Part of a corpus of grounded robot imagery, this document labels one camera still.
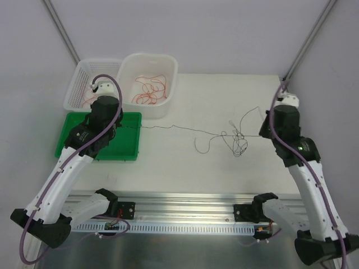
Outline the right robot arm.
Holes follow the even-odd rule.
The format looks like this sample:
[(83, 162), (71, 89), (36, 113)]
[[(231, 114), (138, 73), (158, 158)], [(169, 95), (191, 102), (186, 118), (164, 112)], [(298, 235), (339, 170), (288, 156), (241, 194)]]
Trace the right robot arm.
[(341, 259), (358, 249), (358, 235), (350, 234), (337, 212), (323, 174), (314, 141), (301, 135), (300, 113), (295, 106), (277, 105), (268, 112), (260, 136), (272, 141), (300, 192), (307, 221), (285, 208), (278, 197), (252, 206), (258, 221), (274, 220), (294, 240), (300, 260), (307, 266)]

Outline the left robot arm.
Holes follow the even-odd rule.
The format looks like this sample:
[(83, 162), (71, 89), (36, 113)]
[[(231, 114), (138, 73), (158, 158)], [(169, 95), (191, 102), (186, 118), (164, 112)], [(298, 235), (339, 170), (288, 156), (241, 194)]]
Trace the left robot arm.
[(91, 105), (83, 122), (71, 129), (56, 167), (37, 196), (26, 206), (13, 211), (10, 218), (24, 230), (52, 249), (61, 246), (72, 229), (103, 215), (115, 217), (118, 197), (106, 189), (72, 208), (63, 205), (83, 169), (99, 151), (109, 145), (121, 126), (123, 111), (112, 96), (101, 96)]

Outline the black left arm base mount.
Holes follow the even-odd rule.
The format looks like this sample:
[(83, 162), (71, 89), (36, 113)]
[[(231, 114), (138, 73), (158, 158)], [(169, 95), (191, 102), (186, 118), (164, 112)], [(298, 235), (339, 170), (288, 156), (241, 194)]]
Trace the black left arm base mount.
[(114, 202), (109, 206), (108, 215), (110, 217), (119, 217), (124, 220), (133, 220), (135, 217), (135, 202)]

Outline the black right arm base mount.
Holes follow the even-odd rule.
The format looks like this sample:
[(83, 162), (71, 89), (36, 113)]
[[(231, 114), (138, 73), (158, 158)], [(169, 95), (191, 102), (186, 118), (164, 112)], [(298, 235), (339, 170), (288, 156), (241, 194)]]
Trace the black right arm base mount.
[(235, 222), (251, 222), (255, 224), (271, 222), (271, 220), (263, 214), (262, 209), (252, 204), (234, 204), (233, 214)]

